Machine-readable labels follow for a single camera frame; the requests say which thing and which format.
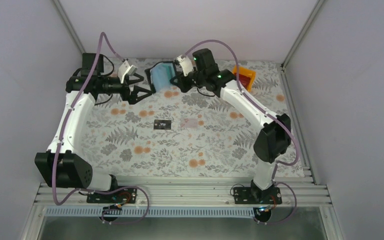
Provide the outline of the pale pink floral card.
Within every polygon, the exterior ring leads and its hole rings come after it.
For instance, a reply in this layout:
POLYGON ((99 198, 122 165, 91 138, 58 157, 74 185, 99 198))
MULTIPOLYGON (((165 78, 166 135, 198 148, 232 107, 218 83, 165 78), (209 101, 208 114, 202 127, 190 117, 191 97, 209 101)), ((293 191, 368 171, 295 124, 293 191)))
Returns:
POLYGON ((180 120, 180 128, 181 129, 196 129, 198 127, 198 119, 197 118, 182 118, 180 120))

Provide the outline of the dark VIP credit card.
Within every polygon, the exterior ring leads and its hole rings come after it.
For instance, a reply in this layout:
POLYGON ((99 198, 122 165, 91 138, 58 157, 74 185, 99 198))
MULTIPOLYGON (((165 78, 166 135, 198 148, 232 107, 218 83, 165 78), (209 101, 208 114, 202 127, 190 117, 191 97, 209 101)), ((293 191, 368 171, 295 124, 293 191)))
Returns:
POLYGON ((153 123, 154 130, 170 130, 172 128, 172 121, 167 119, 155 119, 153 123))

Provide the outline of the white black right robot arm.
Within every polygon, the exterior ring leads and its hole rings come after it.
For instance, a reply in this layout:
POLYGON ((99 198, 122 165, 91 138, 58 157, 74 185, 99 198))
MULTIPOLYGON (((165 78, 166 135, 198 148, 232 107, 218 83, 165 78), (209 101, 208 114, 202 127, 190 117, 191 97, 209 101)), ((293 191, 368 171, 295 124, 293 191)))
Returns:
POLYGON ((230 70, 219 69, 208 48, 195 51, 192 58, 182 54, 174 63, 181 68, 181 73, 170 80, 171 84, 183 93, 193 87, 206 88, 232 105, 256 128, 258 136, 253 145, 258 159, 256 173, 249 187, 239 188, 235 203, 274 203, 279 190, 274 181, 276 159, 286 153, 292 142, 290 117, 285 113, 277 115, 249 95, 230 70))

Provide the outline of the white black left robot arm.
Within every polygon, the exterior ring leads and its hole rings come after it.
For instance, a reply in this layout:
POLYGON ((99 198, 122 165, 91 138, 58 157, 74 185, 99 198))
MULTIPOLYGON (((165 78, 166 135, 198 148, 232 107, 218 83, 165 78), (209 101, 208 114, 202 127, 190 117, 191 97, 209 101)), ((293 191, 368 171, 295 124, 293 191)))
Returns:
POLYGON ((144 77, 137 67, 123 60, 117 75, 104 73, 103 54, 82 54, 82 66, 68 79, 63 114, 52 142, 45 152, 38 152, 34 163, 55 195, 57 188, 99 192, 111 203, 119 197, 116 177, 95 170, 82 149, 82 137, 99 95, 120 95, 134 105, 152 95, 137 83, 144 77))

